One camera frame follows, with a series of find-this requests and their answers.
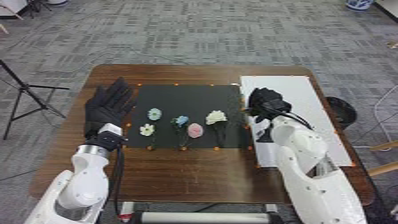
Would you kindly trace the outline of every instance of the black mat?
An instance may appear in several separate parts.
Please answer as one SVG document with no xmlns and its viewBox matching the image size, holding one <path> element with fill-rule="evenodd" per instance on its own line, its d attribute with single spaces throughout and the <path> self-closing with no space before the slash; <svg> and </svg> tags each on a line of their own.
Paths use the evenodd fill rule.
<svg viewBox="0 0 398 224">
<path fill-rule="evenodd" d="M 246 146 L 246 129 L 242 113 L 242 94 L 239 86 L 143 86 L 134 109 L 132 129 L 129 132 L 129 146 L 146 147 L 152 137 L 141 135 L 141 126 L 154 124 L 148 118 L 152 108 L 162 110 L 162 119 L 157 122 L 157 148 L 178 148 L 178 135 L 171 119 L 189 116 L 191 123 L 205 127 L 205 135 L 191 140 L 189 148 L 214 148 L 218 138 L 214 128 L 207 125 L 207 116 L 221 110 L 228 116 L 226 148 Z"/>
</svg>

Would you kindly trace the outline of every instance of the white cylinder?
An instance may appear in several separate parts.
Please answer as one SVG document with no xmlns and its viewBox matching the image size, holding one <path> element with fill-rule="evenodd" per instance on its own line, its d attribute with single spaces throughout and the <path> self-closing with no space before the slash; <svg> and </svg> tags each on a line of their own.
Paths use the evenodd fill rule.
<svg viewBox="0 0 398 224">
<path fill-rule="evenodd" d="M 145 212 L 143 223 L 271 223 L 271 215 L 267 213 L 178 213 L 178 212 Z"/>
</svg>

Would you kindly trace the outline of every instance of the wooden table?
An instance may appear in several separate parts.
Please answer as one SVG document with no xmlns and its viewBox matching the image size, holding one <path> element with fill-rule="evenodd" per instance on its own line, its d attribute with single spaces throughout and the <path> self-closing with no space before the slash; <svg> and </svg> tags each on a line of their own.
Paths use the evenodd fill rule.
<svg viewBox="0 0 398 224">
<path fill-rule="evenodd" d="M 310 76 L 335 126 L 331 107 L 312 71 L 297 66 L 173 66 L 173 65 L 100 65 L 86 82 L 75 100 L 68 119 L 59 129 L 45 165 L 31 185 L 31 194 L 42 197 L 51 182 L 63 170 L 72 169 L 72 156 L 84 143 L 84 104 L 98 85 L 109 86 L 125 77 L 132 86 L 148 84 L 226 85 L 241 83 L 244 75 Z M 363 204 L 374 201 L 374 188 L 358 155 L 342 129 L 338 134 L 358 166 L 345 167 Z M 127 149 L 127 169 L 122 200 L 162 202 L 290 203 L 283 178 L 276 169 L 257 168 L 255 150 L 214 149 Z"/>
</svg>

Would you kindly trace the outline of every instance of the pink flower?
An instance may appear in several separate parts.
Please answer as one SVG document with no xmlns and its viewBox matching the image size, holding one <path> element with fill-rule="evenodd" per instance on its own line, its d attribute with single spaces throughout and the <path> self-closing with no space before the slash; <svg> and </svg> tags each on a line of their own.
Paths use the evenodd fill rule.
<svg viewBox="0 0 398 224">
<path fill-rule="evenodd" d="M 189 126 L 189 136 L 191 138 L 200 138 L 203 136 L 203 126 L 193 123 Z"/>
</svg>

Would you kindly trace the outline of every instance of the small flower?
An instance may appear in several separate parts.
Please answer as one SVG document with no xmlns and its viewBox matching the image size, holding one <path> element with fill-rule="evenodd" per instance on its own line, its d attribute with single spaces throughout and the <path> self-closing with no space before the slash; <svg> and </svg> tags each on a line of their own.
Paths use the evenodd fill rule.
<svg viewBox="0 0 398 224">
<path fill-rule="evenodd" d="M 162 117 L 162 110 L 159 108 L 154 108 L 150 111 L 148 111 L 148 118 L 152 121 L 157 121 Z"/>
<path fill-rule="evenodd" d="M 180 116 L 178 119 L 177 119 L 177 124 L 178 124 L 178 127 L 182 128 L 184 125 L 187 124 L 189 122 L 189 117 L 187 116 Z"/>
<path fill-rule="evenodd" d="M 145 136 L 152 136 L 154 135 L 154 132 L 155 132 L 155 126 L 146 124 L 143 127 L 141 127 L 141 134 Z"/>
<path fill-rule="evenodd" d="M 207 125 L 216 124 L 219 121 L 228 121 L 226 113 L 221 110 L 214 110 L 207 117 Z"/>
<path fill-rule="evenodd" d="M 203 136 L 203 126 L 198 124 L 198 123 L 194 123 L 194 124 L 191 124 L 191 126 L 189 126 L 189 136 L 191 136 L 191 138 L 200 138 L 202 136 Z"/>
</svg>

